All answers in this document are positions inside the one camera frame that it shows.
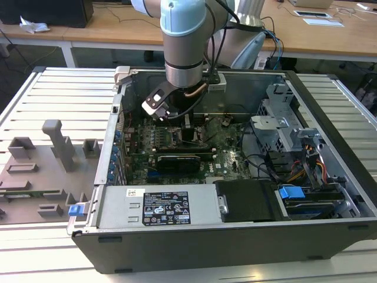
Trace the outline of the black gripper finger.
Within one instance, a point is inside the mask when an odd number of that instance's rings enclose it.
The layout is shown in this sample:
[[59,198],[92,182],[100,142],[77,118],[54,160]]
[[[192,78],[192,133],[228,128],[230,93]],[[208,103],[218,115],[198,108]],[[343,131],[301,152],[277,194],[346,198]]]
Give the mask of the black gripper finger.
[[190,120],[190,115],[186,114],[181,125],[181,137],[184,142],[191,142],[194,137],[194,124]]

